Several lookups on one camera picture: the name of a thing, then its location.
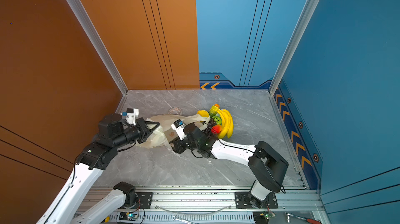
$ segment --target banana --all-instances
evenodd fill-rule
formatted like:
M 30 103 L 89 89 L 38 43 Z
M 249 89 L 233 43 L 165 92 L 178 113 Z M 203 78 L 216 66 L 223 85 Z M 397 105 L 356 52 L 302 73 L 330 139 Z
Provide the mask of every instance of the banana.
M 223 109 L 222 111 L 225 112 L 230 118 L 230 126 L 229 126 L 229 130 L 227 131 L 227 134 L 226 134 L 226 136 L 228 138 L 230 138 L 232 136 L 232 134 L 233 134 L 233 119 L 232 119 L 232 115 L 226 109 Z
M 221 132 L 218 134 L 218 138 L 222 139 L 222 138 L 226 135 L 226 133 L 228 132 L 228 130 L 229 130 L 229 126 L 230 126 L 230 117 L 229 117 L 229 115 L 228 115 L 226 112 L 224 112 L 224 111 L 222 111 L 222 110 L 220 110 L 220 109 L 219 109 L 217 112 L 218 112 L 218 114 L 220 114 L 221 119 L 223 119 L 223 120 L 222 120 L 222 130 L 221 130 Z

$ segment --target wrench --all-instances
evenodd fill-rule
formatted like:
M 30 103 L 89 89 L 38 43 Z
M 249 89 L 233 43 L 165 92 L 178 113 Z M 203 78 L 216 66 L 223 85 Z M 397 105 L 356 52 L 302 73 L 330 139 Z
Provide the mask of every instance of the wrench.
M 186 223 L 186 224 L 197 224 L 197 223 L 194 223 L 194 222 L 191 222 L 191 221 L 188 221 L 188 220 L 181 219 L 181 218 L 176 217 L 176 216 L 173 216 L 172 219 L 173 220 L 182 221 L 183 223 Z

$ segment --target diagonal black stripe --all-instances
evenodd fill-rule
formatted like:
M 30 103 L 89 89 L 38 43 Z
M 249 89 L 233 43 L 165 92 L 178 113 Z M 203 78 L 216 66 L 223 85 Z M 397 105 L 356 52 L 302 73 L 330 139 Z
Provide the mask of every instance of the diagonal black stripe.
M 373 192 L 376 192 L 376 191 L 381 191 L 381 190 L 388 189 L 388 188 L 397 187 L 397 186 L 400 186 L 400 184 L 396 184 L 396 185 L 393 185 L 393 186 L 389 186 L 389 187 L 385 187 L 385 188 L 381 188 L 381 189 L 369 191 L 369 192 L 366 192 L 366 193 L 363 193 L 363 194 L 358 194 L 358 195 L 351 196 L 351 197 L 347 197 L 347 198 L 344 198 L 344 199 L 341 199 L 341 200 L 336 200 L 336 201 L 333 201 L 333 202 L 328 202 L 328 203 L 325 203 L 324 205 L 331 204 L 331 203 L 338 202 L 338 201 L 342 201 L 342 200 L 347 200 L 347 199 L 350 199 L 350 198 L 354 198 L 354 197 L 357 197 L 357 196 L 361 196 L 361 195 L 373 193 Z
M 168 74 L 167 64 L 165 63 L 165 57 L 164 57 L 163 47 L 161 46 L 160 35 L 158 34 L 156 18 L 154 17 L 153 6 L 151 5 L 151 0 L 149 0 L 149 2 L 150 2 L 151 13 L 153 14 L 154 25 L 156 26 L 156 32 L 157 32 L 157 36 L 158 36 L 158 42 L 160 43 L 162 59 L 164 60 L 165 71 L 167 72 L 168 83 L 170 84 L 170 88 L 172 88 L 172 86 L 171 86 L 171 81 L 170 81 L 170 75 Z
M 10 158 L 10 157 L 5 156 L 5 155 L 3 155 L 3 154 L 0 154 L 0 156 L 3 156 L 3 157 L 8 158 L 8 159 L 10 159 L 10 160 L 19 162 L 19 163 L 21 163 L 21 164 L 27 165 L 28 167 L 32 167 L 32 168 L 37 169 L 37 170 L 39 170 L 39 171 L 45 172 L 45 173 L 47 173 L 47 174 L 54 175 L 55 177 L 58 177 L 58 178 L 60 178 L 60 179 L 66 180 L 66 179 L 64 179 L 63 177 L 59 177 L 58 175 L 55 175 L 55 174 L 49 173 L 49 172 L 47 172 L 47 171 L 41 170 L 40 168 L 37 168 L 37 167 L 31 166 L 31 165 L 28 165 L 28 164 L 26 164 L 26 163 L 24 163 L 24 162 L 18 161 L 18 160 L 13 159 L 13 158 Z
M 143 8 L 144 8 L 144 13 L 146 14 L 147 23 L 149 24 L 149 29 L 150 29 L 151 38 L 153 39 L 154 49 L 156 50 L 157 59 L 158 59 L 158 64 L 160 65 L 160 70 L 161 70 L 161 74 L 162 74 L 162 79 L 164 80 L 165 89 L 167 89 L 167 83 L 165 82 L 163 69 L 162 69 L 162 67 L 161 67 L 160 58 L 158 57 L 158 52 L 157 52 L 157 48 L 156 48 L 156 43 L 155 43 L 155 41 L 154 41 L 153 32 L 151 31 L 150 21 L 149 21 L 149 18 L 147 17 L 146 7 L 144 6 L 144 1 L 143 1 L 143 0 L 142 0 L 142 3 L 143 3 Z
M 247 42 L 246 54 L 244 54 L 244 61 L 243 61 L 243 67 L 242 67 L 242 74 L 240 75 L 239 86 L 240 86 L 240 83 L 242 82 L 244 64 L 245 64 L 245 62 L 246 62 L 247 49 L 249 48 L 251 31 L 253 30 L 254 18 L 256 17 L 257 5 L 258 5 L 258 0 L 257 0 L 257 3 L 256 3 L 256 8 L 254 9 L 253 22 L 251 23 L 251 29 L 250 29 L 249 40 L 248 40 L 248 42 Z
M 399 168 L 400 168 L 400 167 L 396 167 L 396 168 L 390 169 L 390 170 L 388 170 L 388 171 L 385 171 L 385 172 L 382 172 L 382 173 L 380 173 L 380 174 L 377 174 L 377 175 L 374 175 L 374 176 L 368 177 L 368 178 L 366 178 L 366 179 L 363 179 L 363 180 L 359 180 L 359 181 L 353 182 L 353 183 L 351 183 L 351 184 L 348 184 L 348 185 L 346 185 L 346 186 L 343 186 L 343 187 L 341 187 L 341 188 L 337 188 L 337 189 L 334 189 L 334 190 L 332 190 L 332 191 L 329 191 L 329 192 L 323 193 L 323 194 L 321 194 L 321 195 L 328 194 L 328 193 L 332 193 L 333 191 L 336 191 L 336 190 L 339 190 L 339 189 L 342 189 L 342 188 L 345 188 L 345 187 L 348 187 L 348 186 L 354 185 L 354 184 L 356 184 L 356 183 L 358 183 L 358 182 L 362 182 L 362 181 L 365 181 L 365 180 L 371 179 L 371 178 L 373 178 L 373 177 L 380 176 L 380 175 L 382 175 L 382 174 L 386 174 L 386 173 L 388 173 L 388 172 L 391 172 L 391 171 L 393 171 L 393 170 L 396 170 L 396 169 L 399 169 Z
M 49 152 L 49 153 L 51 153 L 51 154 L 53 154 L 53 155 L 55 155 L 55 156 L 57 156 L 57 157 L 59 157 L 59 158 L 63 159 L 64 161 L 67 161 L 67 162 L 69 162 L 69 163 L 73 164 L 71 161 L 69 161 L 69 160 L 67 160 L 67 159 L 64 159 L 63 157 L 61 157 L 61 156 L 59 156 L 59 155 L 56 155 L 55 153 L 53 153 L 53 152 L 51 152 L 51 151 L 47 150 L 46 148 L 44 148 L 44 147 L 41 147 L 41 146 L 37 145 L 36 143 L 34 143 L 34 142 L 32 142 L 32 141 L 28 140 L 27 138 L 24 138 L 24 137 L 20 136 L 19 134 L 15 133 L 15 132 L 13 132 L 13 131 L 11 131 L 11 130 L 9 130 L 9 129 L 7 129 L 7 128 L 3 127 L 3 126 L 0 126 L 0 127 L 4 128 L 5 130 L 7 130 L 7 131 L 8 131 L 8 132 L 10 132 L 10 133 L 13 133 L 13 134 L 15 134 L 15 135 L 16 135 L 16 136 L 18 136 L 18 137 L 21 137 L 21 138 L 23 138 L 25 141 L 28 141 L 28 142 L 32 143 L 33 145 L 36 145 L 36 146 L 40 147 L 41 149 L 43 149 L 43 150 L 46 150 L 47 152 Z
M 273 3 L 273 0 L 271 0 L 271 2 L 270 2 L 270 7 L 268 8 L 267 18 L 265 18 L 264 28 L 262 29 L 260 42 L 258 43 L 258 48 L 257 48 L 256 57 L 254 58 L 253 67 L 252 67 L 252 69 L 251 69 L 251 73 L 250 73 L 250 77 L 249 77 L 249 82 L 248 82 L 247 85 L 250 84 L 250 79 L 251 79 L 251 76 L 252 76 L 252 74 L 253 74 L 254 65 L 256 64 L 257 55 L 258 55 L 258 50 L 260 49 L 261 40 L 263 39 L 264 29 L 265 29 L 265 25 L 266 25 L 266 23 L 267 23 L 268 15 L 270 14 L 270 9 L 271 9 L 271 4 L 272 4 L 272 3 Z
M 257 40 L 258 29 L 260 28 L 261 17 L 263 16 L 265 1 L 266 1 L 266 0 L 264 0 L 264 4 L 262 5 L 260 20 L 258 21 L 258 26 L 257 26 L 257 31 L 256 31 L 256 37 L 254 38 L 253 48 L 252 48 L 252 50 L 251 50 L 249 64 L 247 65 L 246 77 L 244 78 L 244 83 L 243 83 L 244 86 L 246 85 L 247 73 L 248 73 L 248 71 L 249 71 L 250 62 L 251 62 L 251 57 L 252 57 L 253 51 L 254 51 L 254 45 L 256 44 L 256 40 Z
M 176 86 L 175 86 L 175 79 L 174 79 L 174 73 L 173 73 L 173 68 L 172 68 L 172 66 L 171 66 L 170 54 L 168 53 L 167 40 L 165 39 L 163 21 L 161 20 L 160 8 L 158 7 L 158 1 L 157 1 L 157 0 L 156 0 L 156 3 L 157 3 L 158 15 L 160 16 L 162 34 L 163 34 L 163 36 L 164 36 L 165 48 L 167 49 L 168 62 L 170 63 L 170 69 L 171 69 L 171 75 L 172 75 L 172 82 L 173 82 L 173 84 L 174 84 L 174 88 L 176 89 Z
M 345 210 L 341 210 L 341 211 L 331 212 L 331 213 L 327 213 L 327 214 L 334 214 L 334 213 L 340 213 L 340 212 L 350 211 L 350 210 L 354 210 L 354 209 L 360 209 L 360 208 L 367 208 L 367 207 L 379 206 L 379 205 L 388 204 L 388 203 L 393 203 L 393 202 L 398 202 L 398 201 L 400 201 L 400 200 L 393 200 L 393 201 L 388 201 L 388 202 L 383 202 L 383 203 L 378 203 L 378 204 L 373 204 L 373 205 L 368 205 L 368 206 L 363 206 L 363 207 L 350 208 L 350 209 L 345 209 Z
M 17 149 L 19 149 L 19 150 L 22 150 L 22 151 L 24 151 L 24 152 L 26 152 L 26 153 L 28 153 L 28 154 L 30 154 L 30 155 L 33 155 L 33 156 L 35 156 L 35 157 L 37 157 L 37 158 L 39 158 L 39 159 L 41 159 L 41 160 L 43 160 L 43 161 L 47 161 L 48 163 L 53 164 L 54 166 L 57 166 L 57 167 L 59 167 L 59 168 L 64 169 L 65 171 L 68 171 L 68 172 L 69 172 L 68 169 L 65 169 L 65 168 L 63 168 L 63 167 L 61 167 L 61 166 L 58 166 L 57 164 L 54 164 L 54 163 L 52 163 L 51 161 L 48 161 L 48 160 L 43 159 L 43 158 L 41 158 L 41 157 L 39 157 L 39 156 L 37 156 L 37 155 L 34 155 L 34 154 L 32 154 L 32 153 L 30 153 L 30 152 L 28 152 L 28 151 L 26 151 L 26 150 L 23 150 L 22 148 L 19 148 L 19 147 L 17 147 L 17 146 L 14 146 L 14 145 L 12 145 L 11 143 L 8 143 L 7 141 L 3 141 L 2 139 L 0 139 L 0 141 L 2 141 L 2 142 L 4 142 L 4 143 L 7 143 L 7 144 L 10 145 L 10 146 L 13 146 L 13 147 L 15 147 L 15 148 L 17 148 Z

